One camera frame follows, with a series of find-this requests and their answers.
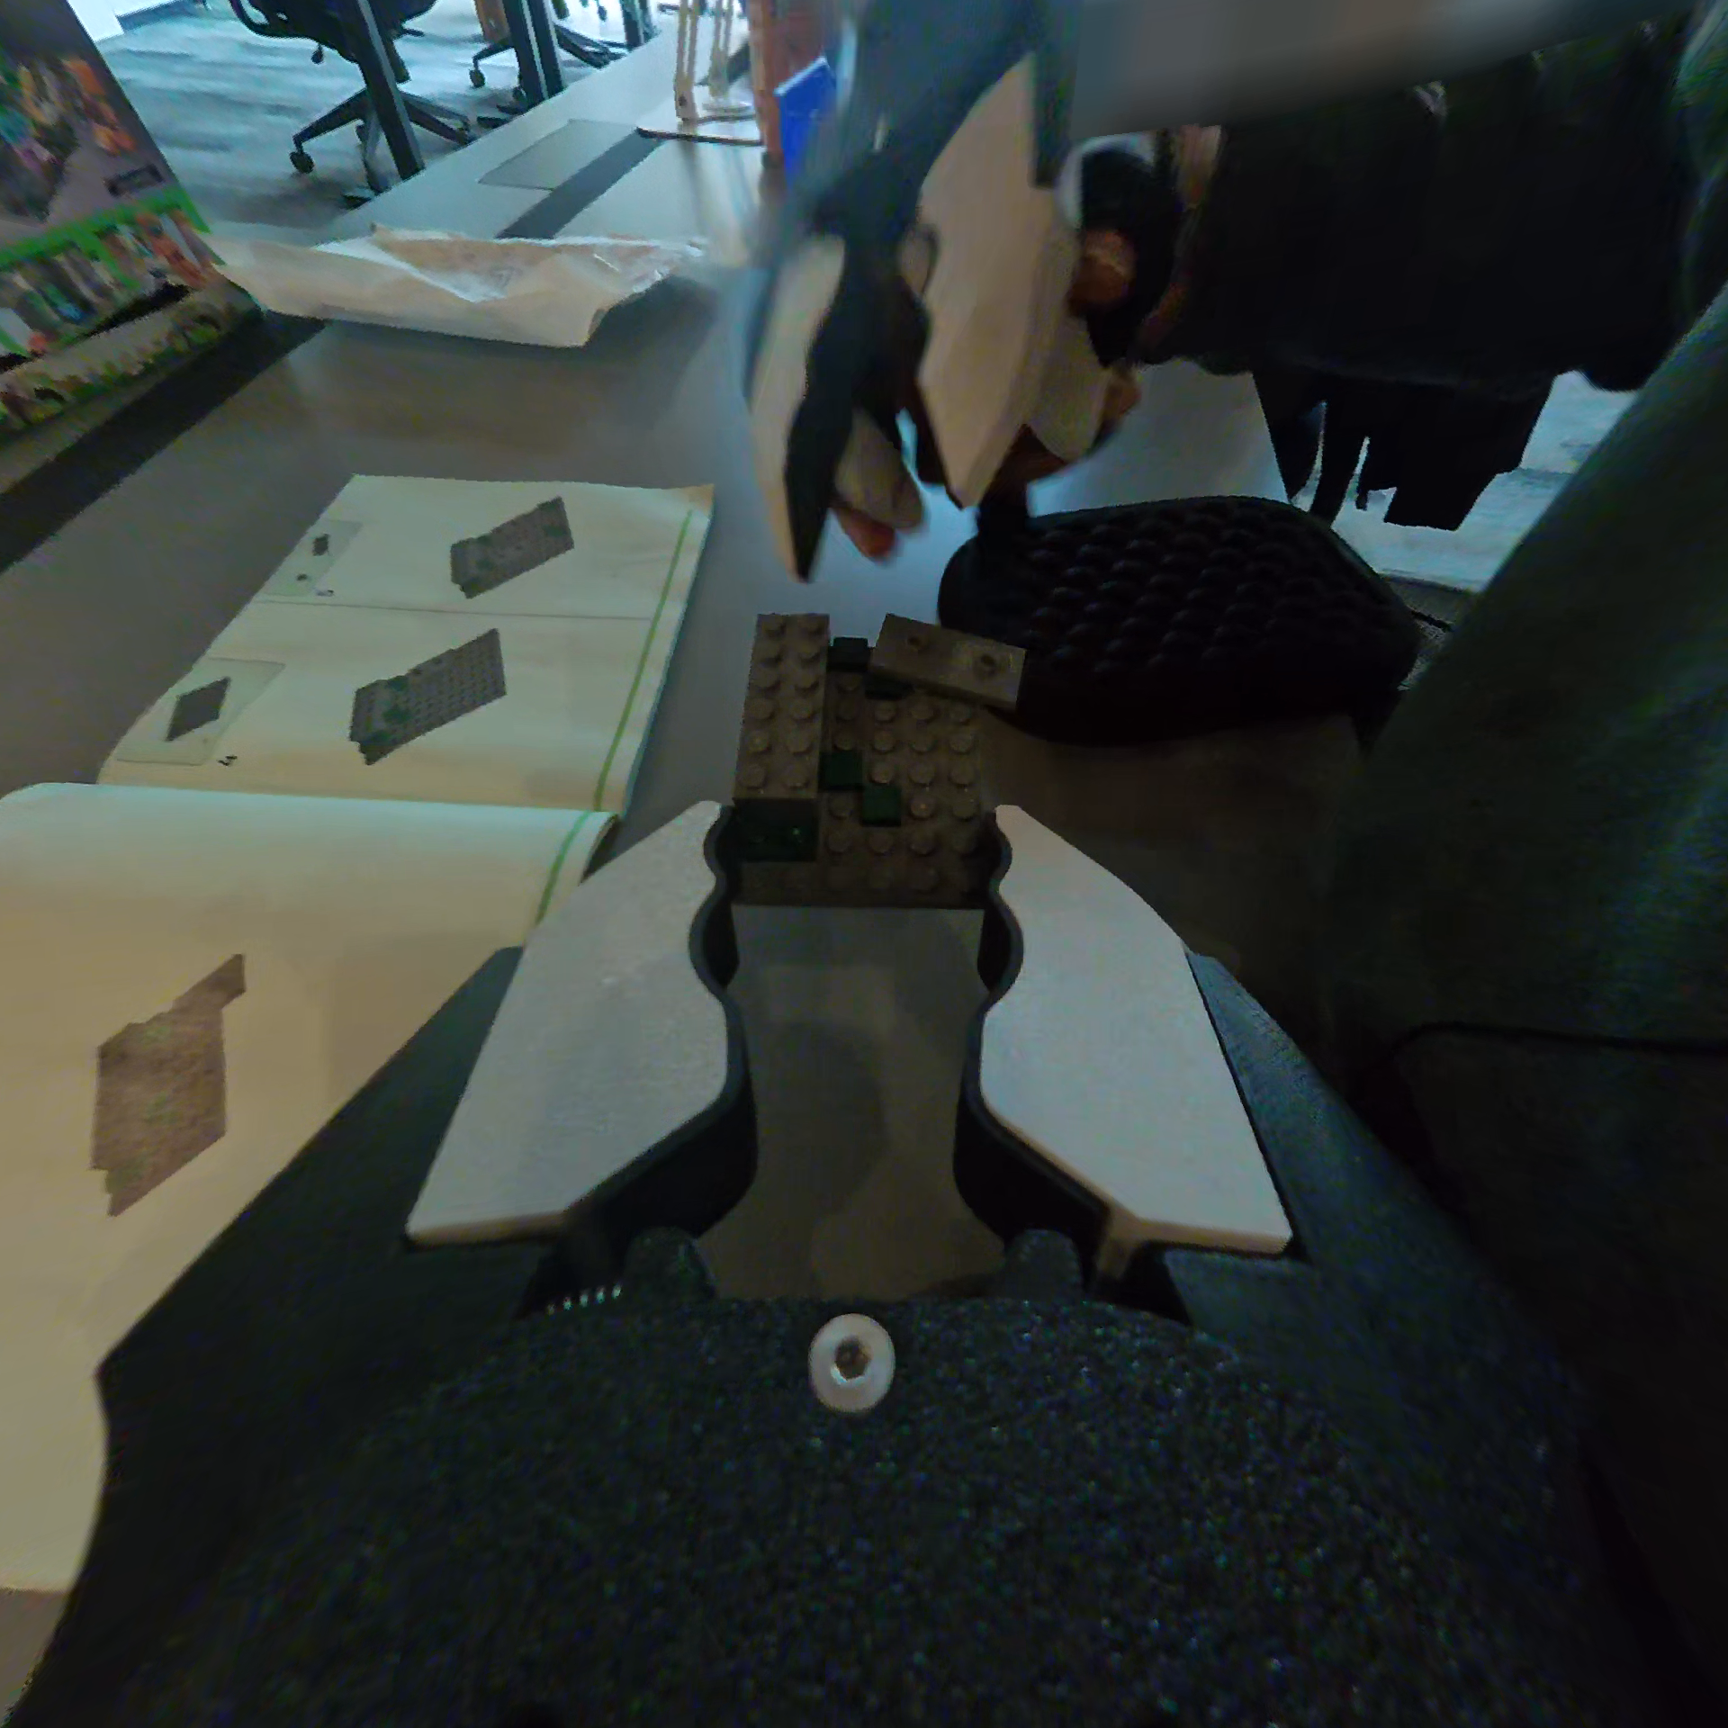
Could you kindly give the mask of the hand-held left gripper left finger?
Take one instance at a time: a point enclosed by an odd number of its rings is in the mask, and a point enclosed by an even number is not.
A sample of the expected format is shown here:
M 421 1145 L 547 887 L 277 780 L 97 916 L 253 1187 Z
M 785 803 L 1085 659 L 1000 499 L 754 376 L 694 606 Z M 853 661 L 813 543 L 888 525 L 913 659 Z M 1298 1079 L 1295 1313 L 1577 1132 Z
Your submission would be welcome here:
M 729 805 L 701 799 L 535 929 L 409 1213 L 413 1242 L 701 1234 L 754 1172 Z

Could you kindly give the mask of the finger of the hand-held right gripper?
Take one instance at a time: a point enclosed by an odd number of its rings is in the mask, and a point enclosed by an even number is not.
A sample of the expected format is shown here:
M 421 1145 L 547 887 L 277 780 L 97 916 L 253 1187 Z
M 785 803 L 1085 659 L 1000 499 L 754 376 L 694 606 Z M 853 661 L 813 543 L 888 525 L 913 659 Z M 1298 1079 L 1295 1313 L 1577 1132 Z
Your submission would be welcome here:
M 857 367 L 857 281 L 837 234 L 797 240 L 772 274 L 747 378 L 751 477 L 772 546 L 798 583 L 810 575 L 828 521 L 834 470 L 850 445 Z
M 891 129 L 837 186 L 837 317 L 850 427 L 837 503 L 913 503 L 897 421 L 919 427 L 929 484 L 982 503 L 1017 449 L 1069 456 L 1066 113 L 1042 63 Z

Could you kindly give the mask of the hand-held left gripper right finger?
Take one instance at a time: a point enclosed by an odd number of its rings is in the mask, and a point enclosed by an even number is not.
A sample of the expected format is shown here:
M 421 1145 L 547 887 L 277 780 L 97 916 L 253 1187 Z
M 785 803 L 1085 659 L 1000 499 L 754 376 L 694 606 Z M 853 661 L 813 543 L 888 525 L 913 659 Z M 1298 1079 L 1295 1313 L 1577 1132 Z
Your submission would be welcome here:
M 954 1126 L 961 1200 L 1058 1231 L 1094 1279 L 1166 1247 L 1277 1259 L 1294 1222 L 1185 941 L 1122 878 L 1000 805 Z

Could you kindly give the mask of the grey two-hole plate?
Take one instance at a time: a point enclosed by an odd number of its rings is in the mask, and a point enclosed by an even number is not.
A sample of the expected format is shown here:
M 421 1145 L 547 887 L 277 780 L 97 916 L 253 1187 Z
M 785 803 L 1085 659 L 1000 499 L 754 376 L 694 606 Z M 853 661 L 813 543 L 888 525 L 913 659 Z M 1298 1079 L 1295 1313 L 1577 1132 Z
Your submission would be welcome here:
M 1026 649 L 939 624 L 888 614 L 870 647 L 870 675 L 1000 713 L 1017 711 Z

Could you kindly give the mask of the long grey studded brick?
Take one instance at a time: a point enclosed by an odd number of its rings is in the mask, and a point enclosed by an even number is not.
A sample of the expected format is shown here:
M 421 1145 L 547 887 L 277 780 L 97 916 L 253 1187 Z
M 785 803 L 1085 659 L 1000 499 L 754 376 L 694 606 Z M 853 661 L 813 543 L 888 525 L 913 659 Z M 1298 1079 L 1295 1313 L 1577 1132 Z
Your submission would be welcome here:
M 738 812 L 813 805 L 825 741 L 828 641 L 828 614 L 754 621 L 732 785 Z

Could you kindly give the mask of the dark grey brick plate assembly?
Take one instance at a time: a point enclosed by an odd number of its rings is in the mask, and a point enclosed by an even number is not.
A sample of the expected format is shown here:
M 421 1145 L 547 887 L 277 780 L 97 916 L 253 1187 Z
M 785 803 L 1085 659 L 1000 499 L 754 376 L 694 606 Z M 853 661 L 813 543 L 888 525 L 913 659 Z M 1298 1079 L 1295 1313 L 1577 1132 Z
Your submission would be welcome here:
M 989 860 L 984 718 L 870 675 L 872 639 L 828 634 L 813 805 L 738 812 L 723 828 L 738 900 L 785 909 L 970 909 Z

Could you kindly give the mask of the grey desk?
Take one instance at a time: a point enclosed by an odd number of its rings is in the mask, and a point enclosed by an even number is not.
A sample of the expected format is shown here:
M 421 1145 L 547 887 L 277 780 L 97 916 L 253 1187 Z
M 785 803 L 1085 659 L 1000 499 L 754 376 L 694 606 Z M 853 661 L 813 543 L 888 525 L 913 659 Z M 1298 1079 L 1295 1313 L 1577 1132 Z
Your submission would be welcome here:
M 713 484 L 713 524 L 613 846 L 732 785 L 762 611 L 850 639 L 934 614 L 970 521 L 944 496 L 888 564 L 831 534 L 794 594 L 751 490 L 750 279 L 704 270 L 547 353 L 366 326 L 243 334 L 2 496 L 2 793 L 92 783 L 356 473 Z M 1001 741 L 1001 791 L 1120 877 L 1304 1047 L 1314 905 L 1357 763 L 1348 722 L 1088 755 Z M 701 1251 L 729 1298 L 907 1298 L 1000 1262 L 948 1176 L 978 916 L 738 912 L 762 1163 Z

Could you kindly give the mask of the person's right hand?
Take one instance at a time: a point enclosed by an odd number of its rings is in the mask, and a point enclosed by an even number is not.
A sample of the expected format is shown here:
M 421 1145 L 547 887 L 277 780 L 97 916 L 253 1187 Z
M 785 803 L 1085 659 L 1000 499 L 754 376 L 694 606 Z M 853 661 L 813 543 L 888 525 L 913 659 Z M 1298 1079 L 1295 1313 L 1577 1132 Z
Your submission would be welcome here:
M 907 418 L 913 427 L 913 461 L 904 459 L 898 437 L 885 433 L 881 421 L 857 412 L 828 503 L 853 546 L 876 561 L 888 558 L 904 534 L 923 530 L 923 489 L 948 490 L 916 378 L 898 378 L 897 390 L 897 418 Z M 1026 506 L 1038 481 L 1073 464 L 1076 459 L 1054 456 L 1031 428 L 1019 428 L 984 499 L 989 506 Z

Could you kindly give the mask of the blue box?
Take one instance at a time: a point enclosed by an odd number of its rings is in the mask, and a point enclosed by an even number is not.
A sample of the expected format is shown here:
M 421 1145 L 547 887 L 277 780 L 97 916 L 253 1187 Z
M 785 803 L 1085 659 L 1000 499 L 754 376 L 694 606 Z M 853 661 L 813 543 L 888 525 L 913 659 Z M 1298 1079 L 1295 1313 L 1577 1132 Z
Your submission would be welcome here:
M 794 183 L 809 161 L 810 143 L 834 108 L 837 79 L 828 55 L 816 55 L 798 73 L 775 85 L 781 171 Z

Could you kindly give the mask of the light wooden stand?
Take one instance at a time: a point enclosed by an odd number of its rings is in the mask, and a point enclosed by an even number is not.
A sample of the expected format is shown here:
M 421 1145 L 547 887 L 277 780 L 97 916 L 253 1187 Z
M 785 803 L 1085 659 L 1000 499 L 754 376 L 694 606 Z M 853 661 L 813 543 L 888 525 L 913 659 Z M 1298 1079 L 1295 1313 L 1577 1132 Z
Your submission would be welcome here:
M 648 142 L 765 148 L 743 2 L 672 5 L 671 98 L 637 120 L 637 135 Z

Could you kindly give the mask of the white paper bag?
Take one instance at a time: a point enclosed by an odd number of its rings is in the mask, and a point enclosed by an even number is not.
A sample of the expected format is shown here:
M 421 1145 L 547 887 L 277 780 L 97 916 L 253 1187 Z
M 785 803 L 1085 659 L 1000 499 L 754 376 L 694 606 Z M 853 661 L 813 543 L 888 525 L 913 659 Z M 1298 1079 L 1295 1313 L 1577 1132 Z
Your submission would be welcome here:
M 599 324 L 704 262 L 701 240 L 462 237 L 372 226 L 349 240 L 218 237 L 264 312 L 444 337 L 581 349 Z

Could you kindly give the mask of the black dimpled pad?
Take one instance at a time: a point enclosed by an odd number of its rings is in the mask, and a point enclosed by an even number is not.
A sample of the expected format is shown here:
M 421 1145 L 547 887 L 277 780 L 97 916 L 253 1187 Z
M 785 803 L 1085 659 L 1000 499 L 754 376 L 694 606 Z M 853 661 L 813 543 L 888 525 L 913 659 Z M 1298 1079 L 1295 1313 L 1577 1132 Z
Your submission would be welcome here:
M 1007 721 L 1054 746 L 1373 728 L 1423 652 L 1413 611 L 1335 530 L 1261 496 L 986 506 L 939 575 L 936 621 L 1023 649 Z

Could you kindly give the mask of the open building instruction booklet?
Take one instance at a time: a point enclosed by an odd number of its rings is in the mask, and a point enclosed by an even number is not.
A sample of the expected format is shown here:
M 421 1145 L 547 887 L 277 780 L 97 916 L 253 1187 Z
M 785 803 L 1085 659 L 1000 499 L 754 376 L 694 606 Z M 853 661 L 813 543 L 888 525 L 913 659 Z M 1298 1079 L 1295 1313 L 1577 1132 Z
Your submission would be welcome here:
M 2 799 L 2 1591 L 97 1367 L 624 818 L 713 489 L 356 477 L 93 785 Z

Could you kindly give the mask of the black office chair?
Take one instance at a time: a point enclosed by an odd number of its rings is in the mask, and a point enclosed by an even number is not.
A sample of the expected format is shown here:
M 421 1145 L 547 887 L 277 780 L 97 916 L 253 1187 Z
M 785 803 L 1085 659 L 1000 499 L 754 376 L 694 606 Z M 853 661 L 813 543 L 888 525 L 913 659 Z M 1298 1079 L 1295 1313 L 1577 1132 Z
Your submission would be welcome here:
M 336 55 L 365 82 L 336 108 L 318 114 L 290 137 L 288 161 L 296 176 L 315 173 L 311 142 L 352 133 L 360 186 L 356 204 L 390 187 L 385 167 L 400 167 L 396 133 L 425 133 L 435 142 L 466 148 L 480 127 L 463 113 L 409 95 L 409 65 L 400 42 L 421 35 L 421 20 L 435 2 L 225 2 L 231 18 L 262 42 L 303 42 L 315 65 Z
M 482 63 L 512 55 L 519 107 L 563 90 L 563 60 L 585 70 L 606 70 L 644 43 L 644 20 L 635 2 L 619 2 L 624 38 L 575 33 L 566 2 L 472 2 L 472 13 L 482 26 L 482 48 L 469 60 L 469 89 L 485 89 Z

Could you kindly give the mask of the dark hanging cloth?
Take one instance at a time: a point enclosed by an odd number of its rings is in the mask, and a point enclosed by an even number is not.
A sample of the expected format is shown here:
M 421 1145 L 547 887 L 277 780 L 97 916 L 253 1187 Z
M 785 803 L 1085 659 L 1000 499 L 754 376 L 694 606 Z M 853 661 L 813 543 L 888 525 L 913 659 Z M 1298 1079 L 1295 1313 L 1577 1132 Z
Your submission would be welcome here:
M 1560 376 L 1634 395 L 1724 287 L 1724 2 L 1227 127 L 1154 359 L 1249 374 L 1310 511 L 1458 530 Z

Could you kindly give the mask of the person's dark green clothing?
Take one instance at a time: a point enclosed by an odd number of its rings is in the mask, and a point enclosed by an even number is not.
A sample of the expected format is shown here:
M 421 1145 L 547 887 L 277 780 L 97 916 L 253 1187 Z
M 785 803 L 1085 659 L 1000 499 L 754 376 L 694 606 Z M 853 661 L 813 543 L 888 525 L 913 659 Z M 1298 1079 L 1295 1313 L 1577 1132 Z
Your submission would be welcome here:
M 1339 1059 L 1586 1401 L 1724 1726 L 1724 290 L 1368 752 Z

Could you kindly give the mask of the colourful toy set box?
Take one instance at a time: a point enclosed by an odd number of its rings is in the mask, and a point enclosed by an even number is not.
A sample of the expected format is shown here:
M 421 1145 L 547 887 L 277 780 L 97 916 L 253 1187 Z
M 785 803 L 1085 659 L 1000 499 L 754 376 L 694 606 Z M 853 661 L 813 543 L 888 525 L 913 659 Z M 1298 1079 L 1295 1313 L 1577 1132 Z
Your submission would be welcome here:
M 253 321 L 70 2 L 2 2 L 2 445 Z

